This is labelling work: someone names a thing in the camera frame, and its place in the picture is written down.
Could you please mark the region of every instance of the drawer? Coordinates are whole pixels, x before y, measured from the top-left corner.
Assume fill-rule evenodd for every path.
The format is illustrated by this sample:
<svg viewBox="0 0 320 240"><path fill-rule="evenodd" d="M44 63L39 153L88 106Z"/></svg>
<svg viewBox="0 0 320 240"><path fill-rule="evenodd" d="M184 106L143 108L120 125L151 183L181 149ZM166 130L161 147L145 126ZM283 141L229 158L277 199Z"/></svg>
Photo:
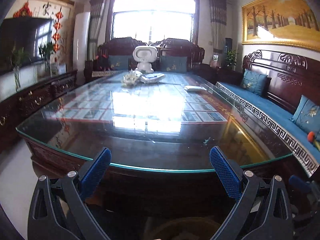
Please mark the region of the drawer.
<svg viewBox="0 0 320 240"><path fill-rule="evenodd" d="M50 93L50 85L30 91L28 95L19 98L19 100L20 114L22 116L29 116L53 100Z"/></svg>
<svg viewBox="0 0 320 240"><path fill-rule="evenodd" d="M20 123L17 113L17 98L0 103L0 134L7 133Z"/></svg>
<svg viewBox="0 0 320 240"><path fill-rule="evenodd" d="M54 98L58 98L64 93L75 88L76 76L70 76L57 80L51 83L52 95Z"/></svg>

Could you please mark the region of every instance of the hanging lantern string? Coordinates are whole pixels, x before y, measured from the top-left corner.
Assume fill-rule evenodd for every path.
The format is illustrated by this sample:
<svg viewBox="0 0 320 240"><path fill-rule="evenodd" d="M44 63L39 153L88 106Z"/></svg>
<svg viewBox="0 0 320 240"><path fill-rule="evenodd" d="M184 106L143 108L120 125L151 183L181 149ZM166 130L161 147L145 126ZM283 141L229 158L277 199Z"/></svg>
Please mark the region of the hanging lantern string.
<svg viewBox="0 0 320 240"><path fill-rule="evenodd" d="M58 30L61 29L62 24L60 23L60 19L63 18L63 14L61 12L62 6L60 7L60 11L55 14L55 17L57 20L55 21L53 27L55 28L56 32L54 35L52 35L52 38L54 40L53 50L55 53L57 53L58 50L60 50L60 46L58 45L58 40L61 38L61 35L58 33Z"/></svg>

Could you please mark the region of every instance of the wooden cabinet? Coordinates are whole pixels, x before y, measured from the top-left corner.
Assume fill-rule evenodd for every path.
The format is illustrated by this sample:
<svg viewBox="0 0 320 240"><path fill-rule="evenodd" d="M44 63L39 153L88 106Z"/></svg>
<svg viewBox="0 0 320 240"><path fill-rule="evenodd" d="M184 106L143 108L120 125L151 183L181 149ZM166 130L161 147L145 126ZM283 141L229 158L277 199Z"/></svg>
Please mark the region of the wooden cabinet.
<svg viewBox="0 0 320 240"><path fill-rule="evenodd" d="M52 100L75 88L76 73L75 70L48 78L0 102L0 152L17 138L15 128L21 122Z"/></svg>

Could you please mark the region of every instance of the blue pillow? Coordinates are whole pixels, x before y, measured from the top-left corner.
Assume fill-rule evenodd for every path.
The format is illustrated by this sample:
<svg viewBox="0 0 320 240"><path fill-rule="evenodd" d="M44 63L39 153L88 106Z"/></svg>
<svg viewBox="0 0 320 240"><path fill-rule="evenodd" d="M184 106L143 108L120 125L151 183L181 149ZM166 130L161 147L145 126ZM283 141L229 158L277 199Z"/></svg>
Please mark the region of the blue pillow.
<svg viewBox="0 0 320 240"><path fill-rule="evenodd" d="M267 82L268 75L245 70L240 86L257 96L261 96Z"/></svg>
<svg viewBox="0 0 320 240"><path fill-rule="evenodd" d="M131 58L131 57L132 57L132 55L129 55L129 56L109 55L109 57L108 57L109 67L112 70L128 70L129 69L129 58Z"/></svg>
<svg viewBox="0 0 320 240"><path fill-rule="evenodd" d="M160 71L187 72L187 57L160 56Z"/></svg>
<svg viewBox="0 0 320 240"><path fill-rule="evenodd" d="M306 133L313 131L316 140L320 141L320 106L310 99L301 96L298 108L290 120Z"/></svg>

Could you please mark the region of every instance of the red chinese knot decoration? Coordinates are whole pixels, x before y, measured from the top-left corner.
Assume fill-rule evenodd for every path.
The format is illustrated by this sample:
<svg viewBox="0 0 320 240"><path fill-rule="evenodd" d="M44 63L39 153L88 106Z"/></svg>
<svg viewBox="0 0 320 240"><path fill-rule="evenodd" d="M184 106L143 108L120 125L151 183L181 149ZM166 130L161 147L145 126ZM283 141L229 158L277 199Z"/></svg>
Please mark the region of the red chinese knot decoration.
<svg viewBox="0 0 320 240"><path fill-rule="evenodd" d="M28 1L23 5L23 7L19 11L16 11L13 14L13 18L18 18L18 17L32 17L32 11L29 8Z"/></svg>
<svg viewBox="0 0 320 240"><path fill-rule="evenodd" d="M57 20L55 21L53 27L55 28L56 32L54 35L52 35L52 38L54 40L53 50L54 52L57 52L60 50L60 46L58 45L58 40L61 38L61 35L58 33L58 30L61 29L62 25L60 23L60 20L63 18L63 14L61 12L62 7L60 7L60 11L55 14Z"/></svg>

